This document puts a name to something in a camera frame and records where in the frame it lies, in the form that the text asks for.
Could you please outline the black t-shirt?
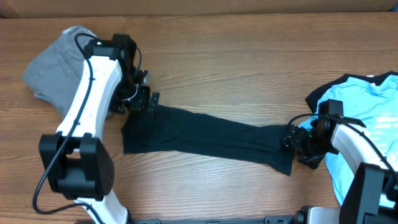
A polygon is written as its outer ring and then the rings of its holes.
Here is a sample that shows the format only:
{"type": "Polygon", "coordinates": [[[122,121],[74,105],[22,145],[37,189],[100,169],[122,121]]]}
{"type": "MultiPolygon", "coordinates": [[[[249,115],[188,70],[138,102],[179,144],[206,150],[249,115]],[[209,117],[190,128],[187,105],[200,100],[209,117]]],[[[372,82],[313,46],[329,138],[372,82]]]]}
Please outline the black t-shirt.
{"type": "Polygon", "coordinates": [[[180,151],[270,165],[290,175],[295,153],[282,144],[284,125],[251,126],[158,105],[131,112],[121,129],[126,154],[180,151]]]}

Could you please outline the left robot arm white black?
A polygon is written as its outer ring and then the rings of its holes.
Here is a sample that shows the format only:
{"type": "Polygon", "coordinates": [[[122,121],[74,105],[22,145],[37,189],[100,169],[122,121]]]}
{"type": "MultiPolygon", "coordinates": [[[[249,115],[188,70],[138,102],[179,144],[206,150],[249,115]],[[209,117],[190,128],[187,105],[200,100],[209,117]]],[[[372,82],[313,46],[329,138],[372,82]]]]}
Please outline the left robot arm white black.
{"type": "Polygon", "coordinates": [[[108,112],[153,111],[159,94],[146,85],[147,70],[134,65],[134,57],[141,50],[130,35],[114,34],[110,40],[91,36],[78,50],[84,58],[82,78],[56,133],[40,138],[45,171],[32,206],[42,215],[83,207],[93,223],[132,223],[130,211],[113,190],[114,164],[102,143],[104,122],[108,112]],[[44,182],[72,203],[41,210],[37,202],[44,182]]]}

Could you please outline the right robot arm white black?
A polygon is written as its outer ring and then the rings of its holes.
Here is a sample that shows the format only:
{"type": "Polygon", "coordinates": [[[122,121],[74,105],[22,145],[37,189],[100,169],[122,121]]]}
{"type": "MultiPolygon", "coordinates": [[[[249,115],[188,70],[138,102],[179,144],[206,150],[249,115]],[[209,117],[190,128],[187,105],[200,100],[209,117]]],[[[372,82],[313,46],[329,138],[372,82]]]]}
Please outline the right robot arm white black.
{"type": "Polygon", "coordinates": [[[397,207],[380,205],[382,196],[397,202],[397,171],[388,163],[359,119],[343,114],[343,103],[320,103],[311,130],[287,125],[283,144],[293,149],[299,161],[312,169],[326,153],[340,154],[354,179],[340,208],[303,206],[289,223],[397,223],[397,207]]]}

